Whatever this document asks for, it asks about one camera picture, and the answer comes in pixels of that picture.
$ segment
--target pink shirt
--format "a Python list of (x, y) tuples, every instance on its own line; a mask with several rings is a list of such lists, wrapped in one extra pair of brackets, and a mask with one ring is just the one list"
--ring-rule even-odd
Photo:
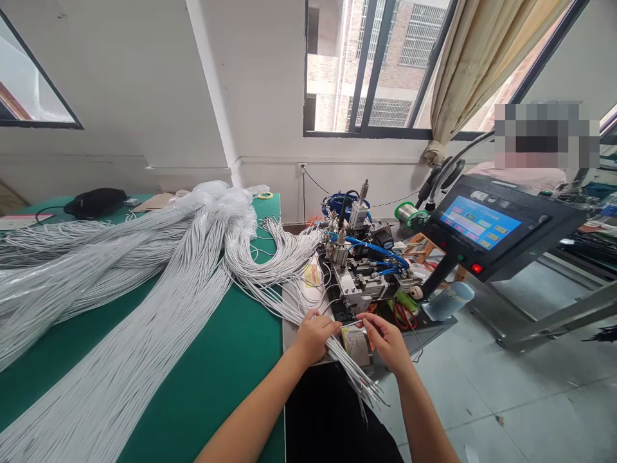
[(478, 174), (493, 177), (516, 185), (528, 186), (537, 192), (554, 192), (566, 182), (566, 173), (557, 167), (512, 167), (497, 168), (494, 161), (480, 163), (472, 167), (467, 175)]

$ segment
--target display screen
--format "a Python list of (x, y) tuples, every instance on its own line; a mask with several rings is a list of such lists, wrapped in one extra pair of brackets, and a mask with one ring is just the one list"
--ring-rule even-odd
[(518, 220), (463, 196), (456, 197), (440, 220), (486, 250), (497, 246), (521, 224)]

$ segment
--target forearm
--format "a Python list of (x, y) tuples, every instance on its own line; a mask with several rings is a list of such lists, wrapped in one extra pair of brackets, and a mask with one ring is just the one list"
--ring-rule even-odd
[(413, 364), (397, 374), (400, 405), (414, 463), (458, 463), (428, 392)]
[(195, 463), (257, 461), (287, 398), (304, 371), (303, 364), (289, 349), (227, 418)]

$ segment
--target brick building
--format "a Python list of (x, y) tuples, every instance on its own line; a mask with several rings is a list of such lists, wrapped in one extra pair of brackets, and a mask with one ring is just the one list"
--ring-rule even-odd
[[(377, 1), (358, 110), (358, 125), (364, 110), (364, 97), (371, 77), (384, 4), (385, 0)], [(448, 4), (449, 0), (397, 0), (370, 125), (407, 127)], [(347, 131), (367, 9), (368, 0), (308, 0), (307, 130)], [(478, 111), (465, 130), (486, 131), (491, 128), (494, 104), (510, 100), (551, 32)], [(415, 127), (430, 127), (432, 95), (431, 83)]]

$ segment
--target green table mat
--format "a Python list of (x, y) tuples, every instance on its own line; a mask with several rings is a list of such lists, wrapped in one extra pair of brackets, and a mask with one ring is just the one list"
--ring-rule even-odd
[[(152, 195), (133, 195), (142, 201)], [(24, 209), (36, 213), (68, 203), (57, 197)], [(280, 216), (280, 195), (255, 199), (258, 218)], [(61, 209), (43, 223), (71, 220)], [(122, 208), (105, 217), (122, 222)], [(258, 230), (258, 235), (267, 233)], [(273, 253), (272, 240), (258, 239), (258, 249)], [(269, 256), (259, 254), (258, 262)], [(158, 277), (121, 298), (52, 327), (22, 358), (0, 373), (0, 430), (5, 429), (69, 372), (152, 289)], [(192, 462), (227, 416), (268, 374), (282, 354), (281, 321), (232, 286), (208, 324), (178, 361), (152, 398), (133, 431), (120, 462)], [(238, 444), (242, 445), (242, 436)], [(283, 462), (283, 415), (260, 462)]]

